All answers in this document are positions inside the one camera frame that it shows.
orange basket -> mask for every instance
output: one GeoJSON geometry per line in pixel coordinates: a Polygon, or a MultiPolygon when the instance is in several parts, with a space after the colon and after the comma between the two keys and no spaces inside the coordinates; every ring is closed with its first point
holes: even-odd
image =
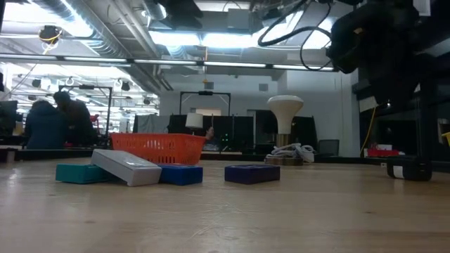
{"type": "Polygon", "coordinates": [[[205,143],[205,137],[188,134],[111,134],[111,139],[114,150],[157,164],[197,164],[205,143]]]}

wooden table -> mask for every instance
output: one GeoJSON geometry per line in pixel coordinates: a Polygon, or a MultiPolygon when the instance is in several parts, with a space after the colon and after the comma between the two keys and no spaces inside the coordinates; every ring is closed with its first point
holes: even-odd
{"type": "Polygon", "coordinates": [[[206,161],[203,184],[130,188],[55,182],[59,162],[89,160],[0,169],[1,252],[450,252],[448,174],[315,164],[244,186],[206,161]]]}

blue block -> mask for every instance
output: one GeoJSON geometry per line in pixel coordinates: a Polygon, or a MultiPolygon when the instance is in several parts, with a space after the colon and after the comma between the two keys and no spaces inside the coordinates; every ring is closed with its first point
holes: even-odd
{"type": "Polygon", "coordinates": [[[186,165],[158,165],[161,167],[160,183],[186,186],[203,182],[203,168],[186,165]]]}
{"type": "Polygon", "coordinates": [[[58,164],[56,180],[66,183],[99,183],[113,178],[106,170],[95,165],[58,164]]]}
{"type": "Polygon", "coordinates": [[[280,180],[280,167],[265,164],[233,165],[225,167],[225,181],[243,184],[280,180]]]}

